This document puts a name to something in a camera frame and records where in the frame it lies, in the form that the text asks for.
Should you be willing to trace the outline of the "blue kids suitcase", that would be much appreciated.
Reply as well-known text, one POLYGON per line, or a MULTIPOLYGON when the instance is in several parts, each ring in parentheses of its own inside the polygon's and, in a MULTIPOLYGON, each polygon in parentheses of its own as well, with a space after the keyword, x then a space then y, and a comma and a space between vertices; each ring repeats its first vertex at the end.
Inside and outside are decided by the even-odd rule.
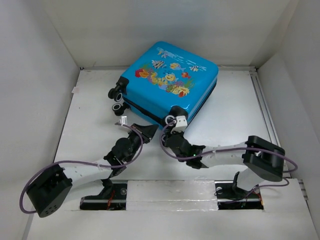
POLYGON ((196 54, 158 41, 142 54, 108 92, 116 116, 130 109, 152 124, 185 116, 191 123, 218 82, 218 66, 196 54))

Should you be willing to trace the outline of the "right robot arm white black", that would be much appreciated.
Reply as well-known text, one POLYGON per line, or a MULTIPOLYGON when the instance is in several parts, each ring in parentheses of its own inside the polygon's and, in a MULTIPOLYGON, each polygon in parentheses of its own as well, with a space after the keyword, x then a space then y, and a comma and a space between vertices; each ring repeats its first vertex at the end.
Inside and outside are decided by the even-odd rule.
POLYGON ((216 190, 234 202, 247 198, 264 181, 279 183, 284 179, 285 151, 255 135, 233 146, 211 147, 191 144, 183 132, 166 130, 160 135, 160 143, 163 149, 171 150, 170 157, 193 169, 244 166, 244 170, 234 174, 230 184, 216 190))

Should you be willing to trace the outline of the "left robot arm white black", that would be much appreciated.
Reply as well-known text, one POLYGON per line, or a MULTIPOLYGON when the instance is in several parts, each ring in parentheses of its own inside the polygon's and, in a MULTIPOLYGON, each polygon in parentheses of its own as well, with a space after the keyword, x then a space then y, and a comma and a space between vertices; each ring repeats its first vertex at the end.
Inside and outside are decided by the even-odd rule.
POLYGON ((62 160, 39 170, 25 185, 21 197, 28 196, 40 218, 56 212, 72 190, 101 180, 94 186, 100 198, 111 194, 110 179, 122 173, 141 154, 143 146, 155 136, 157 124, 126 125, 128 137, 119 138, 110 152, 94 162, 62 160))

